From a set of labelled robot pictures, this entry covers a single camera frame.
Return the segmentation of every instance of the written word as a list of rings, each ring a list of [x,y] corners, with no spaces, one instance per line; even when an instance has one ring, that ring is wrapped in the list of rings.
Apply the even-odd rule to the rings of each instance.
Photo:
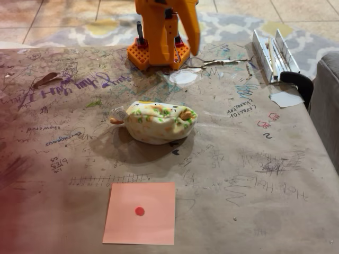
[[[17,96],[16,98],[11,98],[8,100],[4,100],[3,98],[1,98],[0,102],[2,103],[2,105],[7,104],[7,103],[15,104],[15,103],[21,102],[21,98],[20,96]]]
[[[49,92],[45,92],[44,90],[42,90],[41,96],[43,99],[45,99],[47,97],[46,96],[47,94],[56,95],[56,93],[58,95],[61,95],[61,93],[63,93],[64,95],[67,96],[69,93],[72,93],[72,89],[64,88],[63,85],[61,84],[60,86],[49,88]]]
[[[236,112],[232,114],[232,112],[233,112],[233,108],[232,108],[231,109],[231,115],[229,116],[229,118],[234,118],[234,117],[240,116],[241,114],[247,113],[247,112],[252,111],[254,109],[256,109],[256,106],[254,104],[252,104],[251,107],[243,108],[242,110],[236,110],[235,109]]]
[[[32,127],[32,128],[27,128],[27,131],[26,131],[26,133],[27,132],[29,132],[29,131],[39,131],[39,130],[50,130],[50,129],[57,129],[58,128],[58,130],[60,130],[60,126],[50,126],[50,127]]]
[[[140,174],[134,175],[129,174],[128,176],[112,176],[109,177],[100,176],[99,178],[95,176],[89,177],[72,177],[68,185],[73,186],[88,186],[88,187],[110,187],[112,183],[141,183],[148,182],[151,180],[151,174]]]
[[[246,106],[246,105],[251,105],[253,100],[249,99],[248,101],[245,101],[245,102],[241,102],[240,104],[238,105],[235,105],[234,107],[232,107],[230,110],[227,111],[227,114],[231,114],[233,112],[238,112],[238,109],[243,107],[243,106]]]
[[[114,85],[116,86],[117,84],[120,84],[124,81],[132,81],[132,79],[130,77],[124,77],[123,75],[121,75],[119,78],[117,78],[116,80],[111,80],[111,78],[104,72],[98,72],[96,74],[97,77],[102,78],[103,80],[105,80],[106,82],[103,83],[101,86],[102,88],[108,87],[110,85]]]
[[[258,84],[243,84],[237,85],[235,88],[237,89],[237,94],[240,95],[240,98],[249,99],[248,97],[253,94],[252,90],[257,90],[258,86]]]
[[[70,138],[72,138],[72,137],[74,137],[74,136],[79,136],[80,134],[81,134],[81,132],[77,132],[77,133],[75,133],[75,134],[73,134],[73,135],[70,135],[70,136],[67,136],[67,137],[59,137],[57,140],[53,140],[53,141],[50,141],[50,142],[46,143],[46,147],[49,146],[49,145],[51,145],[51,144],[59,143],[59,142],[61,142],[61,141],[70,139]]]
[[[54,158],[51,158],[51,161],[52,161],[52,164],[51,164],[51,170],[54,172],[54,173],[58,173],[59,171],[62,171],[62,166],[64,165],[63,163],[66,163],[68,164],[68,161],[67,159],[63,159],[62,162],[61,162],[61,159],[59,159],[58,157],[54,157]]]
[[[194,158],[202,155],[203,153],[205,153],[205,151],[214,148],[213,145],[208,144],[204,149],[201,148],[201,150],[199,149],[198,152],[193,152],[192,154],[195,156]],[[180,167],[186,167],[188,164],[190,164],[193,160],[193,156],[189,156],[189,157],[185,157],[184,161],[182,163],[179,163]]]
[[[304,192],[301,192],[294,186],[288,185],[285,182],[279,182],[278,184],[268,182],[258,178],[256,174],[244,173],[235,175],[229,179],[228,184],[229,186],[224,187],[224,190],[227,191],[231,197],[228,197],[226,201],[235,204],[238,207],[240,206],[237,199],[246,197],[248,190],[251,188],[259,189],[269,194],[291,196],[301,201],[307,201],[308,199]]]
[[[264,129],[267,129],[267,128],[271,127],[271,125],[269,123],[266,123],[266,122],[263,122],[263,121],[257,122],[256,125],[258,125],[259,127],[264,128]]]

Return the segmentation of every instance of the purple handwriting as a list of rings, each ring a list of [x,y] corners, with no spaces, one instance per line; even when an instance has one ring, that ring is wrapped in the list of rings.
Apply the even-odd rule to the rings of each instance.
[[[98,72],[96,74],[97,77],[102,78],[103,80],[106,81],[106,83],[103,83],[101,86],[102,88],[108,87],[110,85],[117,85],[120,84],[122,82],[124,82],[125,80],[127,80],[128,82],[130,82],[132,79],[130,77],[124,77],[123,75],[121,75],[118,79],[116,80],[111,80],[111,78],[104,72]]]

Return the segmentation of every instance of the pen doodle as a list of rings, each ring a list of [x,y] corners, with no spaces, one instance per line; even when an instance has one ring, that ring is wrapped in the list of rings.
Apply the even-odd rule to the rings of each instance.
[[[32,150],[30,150],[30,151],[34,151],[36,154],[39,154],[39,153],[41,153],[41,152],[44,152],[44,153],[49,153],[49,151],[36,151],[36,149],[32,149]]]
[[[286,182],[274,183],[263,180],[262,178],[259,178],[256,174],[240,173],[234,175],[228,180],[228,184],[229,186],[224,187],[224,190],[232,193],[232,196],[226,198],[225,200],[232,204],[235,204],[238,207],[240,207],[239,202],[235,200],[231,201],[230,199],[246,197],[246,193],[247,191],[249,191],[249,189],[264,190],[269,194],[291,196],[301,201],[308,201],[308,197],[305,195],[304,191],[300,191],[296,187]]]
[[[87,186],[87,187],[110,187],[112,183],[141,183],[141,182],[148,182],[151,180],[150,175],[152,173],[147,174],[128,174],[128,176],[115,176],[109,175],[109,177],[100,176],[99,178],[95,176],[89,177],[72,177],[70,179],[70,183],[68,185],[72,186]]]
[[[284,172],[298,170],[305,152],[301,150],[283,151],[279,156],[274,156],[266,152],[240,153],[240,159],[243,167],[251,167],[257,173],[267,174],[269,176],[281,175]]]
[[[249,96],[252,96],[254,93],[252,90],[258,89],[258,84],[243,84],[243,85],[236,85],[235,88],[237,89],[237,94],[239,94],[240,98],[249,99]]]

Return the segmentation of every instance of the table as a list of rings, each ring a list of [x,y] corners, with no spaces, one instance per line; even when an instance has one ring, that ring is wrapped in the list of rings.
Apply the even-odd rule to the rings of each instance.
[[[337,253],[339,178],[305,107],[270,101],[251,44],[211,43],[179,72],[124,47],[1,51],[2,253]],[[239,59],[238,63],[204,60]],[[62,81],[33,89],[59,72]],[[135,100],[187,105],[184,140],[109,123]],[[175,245],[102,244],[112,183],[175,182]]]

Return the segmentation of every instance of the scribble drawing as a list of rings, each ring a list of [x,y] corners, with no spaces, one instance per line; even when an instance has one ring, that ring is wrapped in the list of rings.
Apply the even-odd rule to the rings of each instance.
[[[28,139],[16,139],[15,141],[25,143],[28,142]]]
[[[279,156],[274,156],[266,152],[245,152],[241,154],[243,167],[251,167],[258,173],[264,174],[282,174],[285,171],[300,169],[300,164],[305,156],[301,150],[287,151]]]
[[[49,153],[49,151],[47,151],[47,152],[46,152],[46,151],[39,151],[39,152],[37,152],[37,151],[36,151],[36,149],[32,149],[32,150],[30,150],[30,151],[35,151],[35,152],[36,152],[36,154],[38,154],[38,153],[41,153],[41,152],[44,152],[44,153]]]
[[[226,199],[226,201],[232,203],[232,204],[235,204],[236,206],[240,207],[237,203],[233,202],[233,201],[230,201],[230,199],[233,199],[233,198],[240,198],[240,197],[246,197],[246,194],[245,193],[242,193],[242,192],[234,192],[233,190],[229,190],[227,188],[230,188],[230,187],[234,187],[234,186],[228,186],[228,187],[225,187],[224,190],[227,191],[227,192],[232,192],[232,193],[235,193],[235,194],[238,194],[240,196],[236,196],[236,197],[229,197]]]

